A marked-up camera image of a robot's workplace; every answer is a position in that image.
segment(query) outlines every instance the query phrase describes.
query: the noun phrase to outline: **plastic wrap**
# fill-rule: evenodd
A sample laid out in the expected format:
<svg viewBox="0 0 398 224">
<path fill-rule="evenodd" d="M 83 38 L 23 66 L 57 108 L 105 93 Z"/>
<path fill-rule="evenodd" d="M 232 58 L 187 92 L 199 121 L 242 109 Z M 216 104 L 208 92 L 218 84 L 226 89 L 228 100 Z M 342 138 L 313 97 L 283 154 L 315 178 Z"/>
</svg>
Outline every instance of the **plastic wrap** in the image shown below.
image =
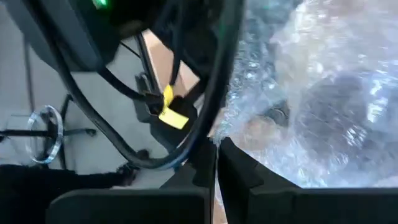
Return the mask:
<svg viewBox="0 0 398 224">
<path fill-rule="evenodd" d="M 274 46 L 269 40 L 288 21 L 298 3 L 298 0 L 246 1 L 227 106 L 215 131 L 215 142 L 220 143 L 253 116 L 285 100 L 275 82 Z"/>
<path fill-rule="evenodd" d="M 388 180 L 398 175 L 398 2 L 306 0 L 279 26 L 249 2 L 215 141 L 231 136 L 301 187 L 394 185 Z M 272 37 L 263 27 L 274 28 Z M 262 33 L 255 38 L 261 47 L 252 32 Z M 258 49 L 261 58 L 242 58 Z M 286 128 L 259 116 L 281 100 L 290 109 Z"/>
</svg>

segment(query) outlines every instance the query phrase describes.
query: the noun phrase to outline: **black device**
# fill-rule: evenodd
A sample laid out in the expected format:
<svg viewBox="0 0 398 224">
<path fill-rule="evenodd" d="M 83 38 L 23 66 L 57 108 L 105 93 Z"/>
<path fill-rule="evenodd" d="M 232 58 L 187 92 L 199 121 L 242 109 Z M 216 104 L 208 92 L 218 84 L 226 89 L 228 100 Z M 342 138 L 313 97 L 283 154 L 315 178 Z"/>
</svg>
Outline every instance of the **black device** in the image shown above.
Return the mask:
<svg viewBox="0 0 398 224">
<path fill-rule="evenodd" d="M 398 222 L 397 189 L 301 189 L 258 163 L 229 138 L 219 149 L 207 138 L 231 73 L 243 0 L 224 4 L 191 0 L 183 6 L 174 0 L 146 1 L 142 8 L 132 7 L 131 11 L 126 6 L 135 3 L 122 0 L 109 8 L 91 0 L 5 2 L 40 58 L 59 71 L 75 103 L 127 160 L 152 169 L 173 167 L 187 159 L 160 189 L 78 190 L 62 195 L 48 209 L 47 223 L 211 223 L 216 173 L 230 224 Z M 187 11 L 191 12 L 190 26 L 177 26 L 183 29 L 174 31 L 174 24 Z M 156 112 L 163 99 L 151 79 L 153 71 L 140 34 L 137 38 L 147 80 L 140 92 L 122 84 L 105 66 L 113 59 L 120 39 L 146 28 L 201 78 L 197 93 L 206 89 L 202 111 L 181 146 L 167 158 L 151 161 L 136 158 L 70 75 L 70 70 L 97 71 L 122 94 Z M 182 49 L 175 45 L 176 38 L 186 43 Z"/>
</svg>

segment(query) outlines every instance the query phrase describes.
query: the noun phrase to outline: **yellow tag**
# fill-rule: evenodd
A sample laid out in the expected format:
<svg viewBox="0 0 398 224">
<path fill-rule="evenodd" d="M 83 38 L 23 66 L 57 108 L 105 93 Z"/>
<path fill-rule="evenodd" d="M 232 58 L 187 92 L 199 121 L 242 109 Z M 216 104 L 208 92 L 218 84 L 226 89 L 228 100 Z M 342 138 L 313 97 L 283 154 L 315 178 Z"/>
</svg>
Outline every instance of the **yellow tag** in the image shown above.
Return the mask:
<svg viewBox="0 0 398 224">
<path fill-rule="evenodd" d="M 163 96 L 164 107 L 163 111 L 159 115 L 159 119 L 171 127 L 182 129 L 189 119 L 169 108 L 169 105 L 174 99 L 173 88 L 170 85 L 167 85 L 164 89 Z"/>
<path fill-rule="evenodd" d="M 164 106 L 165 107 L 169 106 L 174 99 L 173 88 L 170 85 L 167 85 L 166 88 L 164 89 L 163 96 L 164 96 Z"/>
<path fill-rule="evenodd" d="M 164 108 L 159 119 L 177 129 L 182 129 L 189 120 L 186 116 L 182 116 L 170 108 Z"/>
</svg>

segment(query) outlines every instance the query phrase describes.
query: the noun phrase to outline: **metal rod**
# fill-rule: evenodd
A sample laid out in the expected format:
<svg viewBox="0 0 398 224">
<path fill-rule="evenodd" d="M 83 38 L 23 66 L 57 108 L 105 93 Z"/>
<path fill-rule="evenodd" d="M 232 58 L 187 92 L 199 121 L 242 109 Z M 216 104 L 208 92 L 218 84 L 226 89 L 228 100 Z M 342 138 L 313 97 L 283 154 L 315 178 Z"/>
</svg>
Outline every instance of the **metal rod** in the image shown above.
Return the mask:
<svg viewBox="0 0 398 224">
<path fill-rule="evenodd" d="M 4 130 L 0 131 L 0 136 L 5 137 L 48 137 L 51 138 L 53 134 L 48 131 L 29 131 L 29 130 Z"/>
<path fill-rule="evenodd" d="M 26 72 L 26 85 L 27 85 L 27 97 L 29 101 L 29 109 L 30 112 L 33 113 L 35 111 L 35 95 L 33 90 L 33 81 L 32 81 L 32 63 L 30 61 L 29 55 L 29 43 L 27 42 L 26 37 L 24 37 L 24 60 L 25 60 L 25 72 Z"/>
<path fill-rule="evenodd" d="M 71 102 L 71 101 L 72 101 L 72 96 L 70 94 L 67 94 L 67 96 L 63 100 L 61 112 L 60 112 L 63 122 L 65 122 L 65 118 L 67 117 L 69 102 Z"/>
<path fill-rule="evenodd" d="M 87 130 L 89 130 L 89 129 L 86 129 L 86 128 L 83 129 L 82 128 L 82 129 L 68 130 L 68 131 L 64 131 L 63 135 L 64 136 L 71 136 L 71 135 L 76 135 L 76 134 L 86 134 Z"/>
</svg>

